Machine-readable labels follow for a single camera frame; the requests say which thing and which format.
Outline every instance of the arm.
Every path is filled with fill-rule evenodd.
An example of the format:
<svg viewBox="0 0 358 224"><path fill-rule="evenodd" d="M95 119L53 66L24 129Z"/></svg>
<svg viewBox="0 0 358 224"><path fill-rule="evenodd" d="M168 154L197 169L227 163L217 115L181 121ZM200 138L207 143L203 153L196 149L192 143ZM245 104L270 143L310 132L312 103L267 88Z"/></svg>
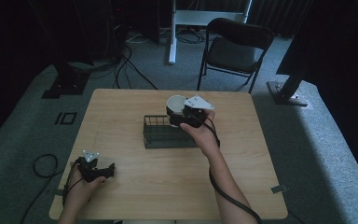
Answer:
<svg viewBox="0 0 358 224"><path fill-rule="evenodd" d="M105 180L105 177L100 176L94 181L87 183L82 179L81 173L75 165L73 176L69 186L73 186L66 196L65 206L60 215L60 224L73 224L77 222L77 216L83 206L89 201L94 190L98 188Z"/></svg>
<svg viewBox="0 0 358 224"><path fill-rule="evenodd" d="M207 111L207 113L208 118L210 120L213 120L214 112ZM212 126L212 123L209 120L206 120L206 123ZM197 146L201 149L202 153L208 159L212 176L219 188L223 192L228 194L230 197L234 198L236 201L250 207L250 204L246 200L246 197L243 195L242 191L235 182L231 172L229 171L227 163L219 149L219 146L216 143L212 132L204 125L196 129L191 127L190 125L182 123L181 128L193 137ZM256 220L253 216L243 211L235 204L229 202L219 193L215 192L215 197L217 201L217 206L219 208L220 217L222 218L223 223L256 223Z"/></svg>

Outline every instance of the human hand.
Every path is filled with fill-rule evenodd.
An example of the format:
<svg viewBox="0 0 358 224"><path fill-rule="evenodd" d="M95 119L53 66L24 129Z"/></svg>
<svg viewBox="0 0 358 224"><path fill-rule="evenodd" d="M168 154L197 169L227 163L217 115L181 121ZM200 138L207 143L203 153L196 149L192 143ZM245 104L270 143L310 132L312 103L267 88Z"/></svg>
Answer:
<svg viewBox="0 0 358 224"><path fill-rule="evenodd" d="M214 112L211 110L206 110L205 112L208 116L205 123L210 127L213 127L212 122L214 119ZM199 128L194 128L186 123L181 123L180 127L193 137L197 146L207 158L212 156L215 152L220 151L215 136L205 125L201 125Z"/></svg>
<svg viewBox="0 0 358 224"><path fill-rule="evenodd" d="M65 206L60 216L60 223L71 223L65 220L76 219L78 213L83 206L90 200L94 191L100 186L106 179L104 176L100 176L88 183L83 179L80 171L78 170L78 164L75 164L72 178L68 186L68 192L65 199Z"/></svg>

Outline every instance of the forearm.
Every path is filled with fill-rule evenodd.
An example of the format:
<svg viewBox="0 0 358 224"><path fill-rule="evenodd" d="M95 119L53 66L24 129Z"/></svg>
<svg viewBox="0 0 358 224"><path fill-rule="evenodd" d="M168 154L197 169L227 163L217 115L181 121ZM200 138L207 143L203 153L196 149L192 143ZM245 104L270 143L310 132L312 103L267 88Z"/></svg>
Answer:
<svg viewBox="0 0 358 224"><path fill-rule="evenodd" d="M229 171L220 150L216 150L213 155L208 156L208 161L210 163L211 174L217 186L231 198L250 207L246 197ZM215 192L215 195L223 223L256 223L255 219L247 212L229 202L219 193Z"/></svg>
<svg viewBox="0 0 358 224"><path fill-rule="evenodd" d="M58 221L59 224L76 224L77 222L78 212L70 209L69 207L64 207L60 219Z"/></svg>

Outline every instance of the white desk leg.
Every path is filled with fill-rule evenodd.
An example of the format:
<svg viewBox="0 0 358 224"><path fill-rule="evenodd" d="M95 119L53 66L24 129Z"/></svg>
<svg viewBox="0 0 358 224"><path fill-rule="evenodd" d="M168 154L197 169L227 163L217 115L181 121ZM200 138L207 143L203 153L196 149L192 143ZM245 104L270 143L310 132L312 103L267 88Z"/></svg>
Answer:
<svg viewBox="0 0 358 224"><path fill-rule="evenodd" d="M176 61L176 0L172 0L172 36L169 64L175 64Z"/></svg>

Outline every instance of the chair backrest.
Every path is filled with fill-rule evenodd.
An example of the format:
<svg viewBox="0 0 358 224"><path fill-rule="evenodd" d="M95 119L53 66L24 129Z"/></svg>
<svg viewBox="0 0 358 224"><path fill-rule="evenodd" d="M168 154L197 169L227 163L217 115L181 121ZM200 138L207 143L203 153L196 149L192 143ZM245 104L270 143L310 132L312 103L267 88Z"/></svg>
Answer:
<svg viewBox="0 0 358 224"><path fill-rule="evenodd" d="M207 30L215 32L233 43L262 50L267 50L274 39L274 34L267 27L225 18L216 18L210 21Z"/></svg>

